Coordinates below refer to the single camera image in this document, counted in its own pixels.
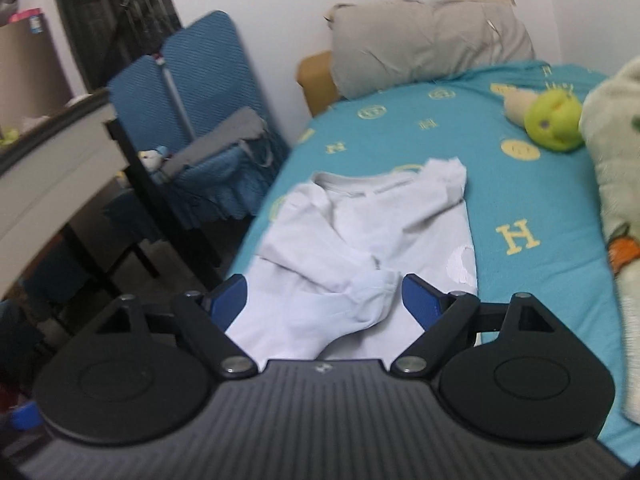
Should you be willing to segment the small white blue plush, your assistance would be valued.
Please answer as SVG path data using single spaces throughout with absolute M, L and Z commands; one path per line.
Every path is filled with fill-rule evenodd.
M 162 168 L 163 164 L 168 161 L 170 154 L 166 146 L 160 145 L 152 150 L 140 151 L 138 157 L 145 170 L 152 174 Z

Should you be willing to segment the blue covered chair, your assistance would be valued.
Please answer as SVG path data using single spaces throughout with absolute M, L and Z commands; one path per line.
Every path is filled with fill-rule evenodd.
M 252 108 L 268 128 L 265 138 L 248 142 L 254 159 L 234 146 L 172 179 L 160 169 L 151 177 L 188 229 L 258 214 L 288 146 L 274 130 L 227 13 L 209 13 L 176 32 L 159 58 L 142 56 L 111 79 L 108 91 L 136 152 L 163 145 L 169 158 L 240 108 Z

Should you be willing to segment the yellow wooden headboard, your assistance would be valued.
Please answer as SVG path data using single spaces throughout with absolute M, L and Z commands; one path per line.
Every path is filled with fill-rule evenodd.
M 312 117 L 326 112 L 340 100 L 331 74 L 332 52 L 323 51 L 303 58 L 298 66 L 296 82 Z

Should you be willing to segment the white shirt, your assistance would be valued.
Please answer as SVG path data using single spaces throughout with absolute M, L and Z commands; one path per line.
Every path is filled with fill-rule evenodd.
M 380 359 L 423 330 L 401 300 L 416 274 L 442 292 L 477 291 L 459 159 L 350 178 L 317 172 L 285 195 L 245 272 L 228 336 L 268 361 Z

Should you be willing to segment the white desk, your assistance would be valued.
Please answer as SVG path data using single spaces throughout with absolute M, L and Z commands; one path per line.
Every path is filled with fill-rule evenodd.
M 101 89 L 1 151 L 1 292 L 5 294 L 76 212 L 128 166 L 107 125 Z

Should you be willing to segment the green plush toy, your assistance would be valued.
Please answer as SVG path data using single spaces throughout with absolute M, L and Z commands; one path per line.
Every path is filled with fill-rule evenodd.
M 512 89 L 504 96 L 504 112 L 512 124 L 523 128 L 530 140 L 546 150 L 568 153 L 584 144 L 579 131 L 582 102 L 573 91 Z

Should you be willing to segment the cardboard box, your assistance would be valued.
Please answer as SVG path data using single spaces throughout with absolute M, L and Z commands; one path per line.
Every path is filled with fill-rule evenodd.
M 73 97 L 46 18 L 32 15 L 1 27 L 1 129 L 55 115 Z

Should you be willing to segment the green fleece cartoon blanket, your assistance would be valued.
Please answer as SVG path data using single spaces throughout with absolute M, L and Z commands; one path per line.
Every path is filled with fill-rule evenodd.
M 602 233 L 622 312 L 624 412 L 639 421 L 639 60 L 586 97 L 579 129 L 593 162 Z

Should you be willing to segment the teal patterned bed sheet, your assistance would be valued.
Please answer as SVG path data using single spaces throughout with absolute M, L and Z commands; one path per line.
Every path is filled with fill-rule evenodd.
M 541 62 L 341 102 L 292 152 L 235 270 L 258 365 L 212 401 L 219 479 L 618 479 L 616 305 L 585 152 L 529 162 L 497 84 Z

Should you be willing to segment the grey cloth on chair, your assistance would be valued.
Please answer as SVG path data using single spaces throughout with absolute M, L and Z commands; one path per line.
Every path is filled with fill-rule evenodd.
M 250 141 L 265 138 L 267 123 L 250 107 L 242 107 L 204 136 L 199 136 L 186 148 L 172 156 L 160 167 L 168 179 L 174 178 L 183 170 L 193 168 L 222 153 L 228 148 L 238 146 L 254 159 Z

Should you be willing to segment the grey pillow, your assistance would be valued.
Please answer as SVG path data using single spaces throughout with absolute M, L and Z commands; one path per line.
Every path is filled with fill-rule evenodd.
M 329 28 L 333 82 L 348 100 L 535 57 L 511 0 L 338 4 Z

